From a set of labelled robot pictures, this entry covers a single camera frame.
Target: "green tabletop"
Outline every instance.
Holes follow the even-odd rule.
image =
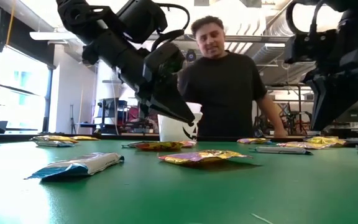
[[[358,224],[355,149],[252,154],[259,166],[191,169],[161,162],[155,152],[122,149],[125,143],[0,144],[0,223],[266,224],[255,214],[274,224]],[[183,151],[202,149],[249,153],[233,142]],[[117,152],[126,161],[84,179],[23,179],[49,162],[90,152]]]

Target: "man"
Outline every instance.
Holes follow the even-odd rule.
[[[254,136],[253,100],[274,125],[275,137],[286,136],[255,62],[246,55],[225,51],[222,20],[206,16],[195,21],[191,31],[203,57],[178,74],[178,88],[185,101],[203,105],[199,136]]]

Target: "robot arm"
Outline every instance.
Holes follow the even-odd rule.
[[[85,0],[57,0],[57,4],[65,28],[86,45],[83,60],[93,65],[101,59],[118,68],[119,78],[135,91],[143,116],[156,111],[186,123],[194,120],[172,75],[185,58],[171,41],[184,34],[189,21],[183,30],[162,33],[167,20],[160,7],[175,5],[130,0],[115,14],[108,6],[90,6]],[[142,44],[155,31],[160,38],[151,52],[136,50],[130,43]],[[164,40],[167,42],[157,48]]]
[[[297,3],[316,5],[308,33],[294,26],[292,10]],[[338,29],[316,31],[323,3],[344,12]],[[358,1],[297,0],[288,7],[287,21],[295,35],[286,44],[285,62],[316,62],[302,82],[314,92],[311,129],[320,131],[358,101]]]

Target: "pen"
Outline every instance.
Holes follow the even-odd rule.
[[[266,147],[258,146],[255,148],[255,152],[259,153],[276,153],[276,154],[302,154],[302,155],[313,155],[313,153],[303,148],[297,147]]]

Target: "ceiling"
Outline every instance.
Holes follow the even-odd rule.
[[[274,35],[284,37],[292,35],[285,22],[284,14],[281,14],[282,9],[288,4],[289,0],[262,0],[265,3],[273,3],[265,4],[262,8],[246,7],[243,4],[244,0],[209,0],[209,6],[195,6],[195,4],[199,5],[200,1],[205,2],[205,0],[158,0],[155,2],[184,6],[190,12],[190,24],[194,20],[207,15],[218,16],[224,22],[226,35]],[[90,5],[110,6],[113,12],[117,12],[127,0],[87,0],[87,2]],[[5,10],[10,10],[12,0],[0,0],[0,6]],[[183,27],[186,19],[184,12],[178,9],[163,10],[168,21],[166,31]],[[16,11],[16,17],[35,30],[51,32],[54,28],[63,27],[55,0],[17,0]],[[313,11],[314,8],[310,6],[295,7],[294,22],[300,30],[308,30]],[[328,7],[322,7],[318,17],[319,30],[335,28],[340,16],[340,13],[334,12]],[[194,40],[176,41],[175,43],[183,51],[197,49]],[[151,44],[152,42],[146,42],[144,47],[150,47]],[[259,65],[259,70],[265,83],[297,82],[302,74],[313,68],[310,64],[292,65],[291,67],[283,65],[282,54],[284,48],[282,45],[227,42],[226,48],[232,52],[247,54],[252,57]]]

